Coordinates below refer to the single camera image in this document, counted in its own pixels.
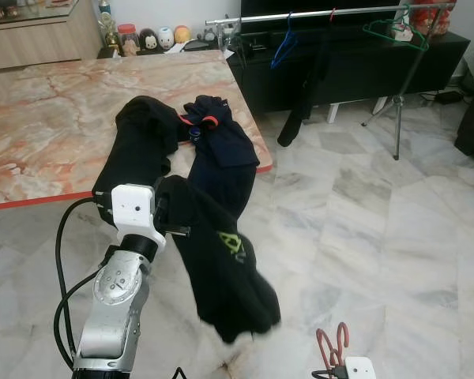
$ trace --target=marble table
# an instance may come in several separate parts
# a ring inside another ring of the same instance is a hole
[[[258,172],[272,158],[219,51],[150,55],[33,66],[0,106],[0,208],[87,197],[115,139],[115,116],[135,96],[183,112],[197,95],[228,99],[253,141]],[[194,147],[170,156],[171,174],[187,176]]]

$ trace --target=tripod stand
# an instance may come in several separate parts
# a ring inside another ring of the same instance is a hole
[[[425,40],[427,43],[431,41],[432,35],[434,34],[435,27],[444,12],[444,9],[439,9],[438,12],[434,16],[434,20],[432,21],[432,25],[430,26],[430,30],[427,33]],[[418,51],[414,62],[412,63],[411,68],[408,71],[408,74],[402,84],[401,90],[399,91],[398,95],[395,95],[378,113],[374,114],[371,118],[367,121],[362,122],[362,126],[367,126],[371,122],[378,119],[382,114],[387,112],[392,106],[395,106],[396,115],[395,115],[395,154],[393,154],[393,158],[398,160],[399,158],[399,150],[401,146],[401,117],[402,117],[402,107],[404,106],[404,94],[409,88],[411,84],[412,78],[414,77],[416,71],[418,70],[418,66],[423,59],[425,54],[425,50]]]

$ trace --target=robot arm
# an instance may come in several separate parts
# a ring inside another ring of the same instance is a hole
[[[111,195],[121,245],[96,275],[91,313],[73,359],[73,379],[130,376],[141,310],[149,295],[150,265],[166,243],[154,226],[151,187],[121,185]]]

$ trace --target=television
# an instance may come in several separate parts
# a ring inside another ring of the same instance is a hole
[[[263,16],[289,12],[311,12],[316,10],[368,8],[375,6],[398,6],[400,0],[241,0],[241,17]],[[339,15],[333,18],[333,27],[338,30],[356,31],[374,20],[393,18],[395,12],[360,13]],[[329,17],[307,17],[292,19],[293,30],[307,32],[324,28]],[[242,24],[241,33],[279,32],[287,28],[286,21],[263,21]]]

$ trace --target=marble floor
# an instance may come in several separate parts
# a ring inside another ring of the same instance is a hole
[[[285,113],[257,118],[274,157],[239,221],[283,320],[265,336],[225,346],[198,320],[173,243],[152,270],[133,378],[307,379],[321,369],[316,328],[345,321],[346,355],[372,359],[379,379],[474,379],[474,159],[453,141],[465,105],[409,99],[401,160],[393,119],[367,128],[370,102],[344,104],[335,123],[318,108],[289,148]],[[58,302],[54,245],[68,203],[0,211],[0,379],[68,378],[52,336]],[[91,205],[62,246],[69,285],[115,240]],[[89,288],[71,303],[78,336]]]

